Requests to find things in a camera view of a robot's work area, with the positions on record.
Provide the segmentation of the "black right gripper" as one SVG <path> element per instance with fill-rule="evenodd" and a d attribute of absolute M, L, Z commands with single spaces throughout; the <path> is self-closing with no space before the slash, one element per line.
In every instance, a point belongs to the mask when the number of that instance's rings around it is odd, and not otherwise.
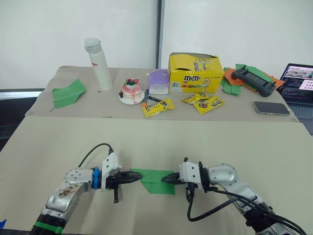
<path fill-rule="evenodd" d="M 169 175 L 161 178 L 161 181 L 164 183 L 172 184 L 172 185 L 184 185 L 186 200 L 188 202 L 193 202 L 195 196 L 195 189 L 197 188 L 197 184 L 192 182 L 183 182 L 179 178 L 179 173 L 171 173 Z"/>

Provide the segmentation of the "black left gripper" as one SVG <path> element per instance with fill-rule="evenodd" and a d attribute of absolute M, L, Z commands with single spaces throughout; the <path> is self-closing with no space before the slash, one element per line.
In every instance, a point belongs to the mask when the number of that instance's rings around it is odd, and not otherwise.
<path fill-rule="evenodd" d="M 114 196 L 113 202 L 118 203 L 119 202 L 119 197 L 118 197 L 119 185 L 140 181 L 141 178 L 142 178 L 142 175 L 138 172 L 122 172 L 122 173 L 119 172 L 113 176 L 109 176 L 106 178 L 105 189 L 113 190 L 113 196 Z"/>

